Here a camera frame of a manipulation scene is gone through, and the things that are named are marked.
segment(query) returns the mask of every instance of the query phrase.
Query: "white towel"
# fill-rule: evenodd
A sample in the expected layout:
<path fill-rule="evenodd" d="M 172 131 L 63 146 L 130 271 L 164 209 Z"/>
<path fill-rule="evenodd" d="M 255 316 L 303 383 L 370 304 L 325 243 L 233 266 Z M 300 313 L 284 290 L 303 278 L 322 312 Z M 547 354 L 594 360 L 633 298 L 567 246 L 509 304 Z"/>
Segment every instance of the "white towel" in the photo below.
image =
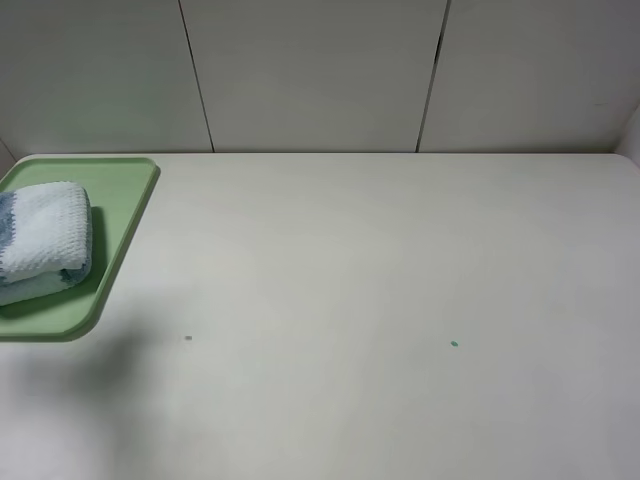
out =
<path fill-rule="evenodd" d="M 91 268 L 87 192 L 55 182 L 0 193 L 0 305 L 80 283 Z"/>

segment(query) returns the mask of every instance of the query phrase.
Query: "table surface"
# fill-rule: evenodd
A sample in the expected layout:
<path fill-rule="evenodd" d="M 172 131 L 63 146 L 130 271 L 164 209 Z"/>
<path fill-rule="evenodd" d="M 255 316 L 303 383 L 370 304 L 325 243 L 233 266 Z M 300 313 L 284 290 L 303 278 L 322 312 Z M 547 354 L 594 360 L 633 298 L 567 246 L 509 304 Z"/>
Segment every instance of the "table surface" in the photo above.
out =
<path fill-rule="evenodd" d="M 629 160 L 145 156 L 96 328 L 0 345 L 0 479 L 637 478 Z"/>

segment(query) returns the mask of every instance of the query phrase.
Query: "green tray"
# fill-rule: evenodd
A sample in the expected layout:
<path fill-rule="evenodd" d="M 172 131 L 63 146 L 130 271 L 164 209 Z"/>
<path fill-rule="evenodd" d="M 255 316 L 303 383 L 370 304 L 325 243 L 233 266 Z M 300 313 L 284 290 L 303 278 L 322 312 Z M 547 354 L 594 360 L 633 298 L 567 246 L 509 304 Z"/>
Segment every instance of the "green tray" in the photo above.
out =
<path fill-rule="evenodd" d="M 0 341 L 69 341 L 95 326 L 159 175 L 148 158 L 32 158 L 7 173 L 2 192 L 61 180 L 82 185 L 91 202 L 93 256 L 79 285 L 0 307 Z"/>

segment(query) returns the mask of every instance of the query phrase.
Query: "white table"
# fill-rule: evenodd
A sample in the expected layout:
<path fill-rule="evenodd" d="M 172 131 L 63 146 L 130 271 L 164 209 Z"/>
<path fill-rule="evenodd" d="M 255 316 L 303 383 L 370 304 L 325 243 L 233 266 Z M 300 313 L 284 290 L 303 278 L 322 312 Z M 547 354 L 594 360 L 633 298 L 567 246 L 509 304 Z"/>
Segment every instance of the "white table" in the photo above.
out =
<path fill-rule="evenodd" d="M 629 160 L 148 156 L 95 330 L 0 345 L 0 479 L 640 475 Z"/>

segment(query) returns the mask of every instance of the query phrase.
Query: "tray rim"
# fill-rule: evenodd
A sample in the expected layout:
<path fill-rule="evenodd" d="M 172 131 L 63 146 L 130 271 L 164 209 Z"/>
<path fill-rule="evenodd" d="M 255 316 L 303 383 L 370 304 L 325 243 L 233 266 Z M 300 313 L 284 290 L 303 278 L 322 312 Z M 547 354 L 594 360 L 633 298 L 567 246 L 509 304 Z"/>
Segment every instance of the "tray rim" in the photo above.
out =
<path fill-rule="evenodd" d="M 118 275 L 118 271 L 120 270 L 120 266 L 122 265 L 122 261 L 126 256 L 127 250 L 129 249 L 129 245 L 133 239 L 133 235 L 138 229 L 138 225 L 140 224 L 140 220 L 144 214 L 144 210 L 149 203 L 149 199 L 151 198 L 151 194 L 158 182 L 158 178 L 160 177 L 160 167 L 154 162 L 152 159 L 144 156 L 126 156 L 126 157 L 109 157 L 106 154 L 104 157 L 92 156 L 92 157 L 64 157 L 64 156 L 56 156 L 56 157 L 41 157 L 38 155 L 29 155 L 18 162 L 16 162 L 13 167 L 0 179 L 0 192 L 5 191 L 6 183 L 11 181 L 17 174 L 19 174 L 25 168 L 29 166 L 33 166 L 33 164 L 42 164 L 42 163 L 77 163 L 77 164 L 86 164 L 86 163 L 124 163 L 124 164 L 146 164 L 151 167 L 151 174 L 149 175 L 149 179 L 144 186 L 142 191 L 142 196 L 140 197 L 140 201 L 136 205 L 133 210 L 133 214 L 129 219 L 129 223 L 124 230 L 124 234 L 118 243 L 115 253 L 111 261 L 108 263 L 107 268 L 105 269 L 102 279 L 96 289 L 94 300 L 92 301 L 89 310 L 86 315 L 80 320 L 77 324 L 72 326 L 71 328 L 61 331 L 61 332 L 51 332 L 51 333 L 35 333 L 35 334 L 24 334 L 24 333 L 16 333 L 16 334 L 5 334 L 0 332 L 0 342 L 69 342 L 72 340 L 77 340 L 78 338 L 83 337 L 88 334 L 93 328 L 98 324 L 98 320 L 100 319 L 100 315 L 102 314 L 102 310 L 109 298 L 109 293 L 115 279 Z"/>

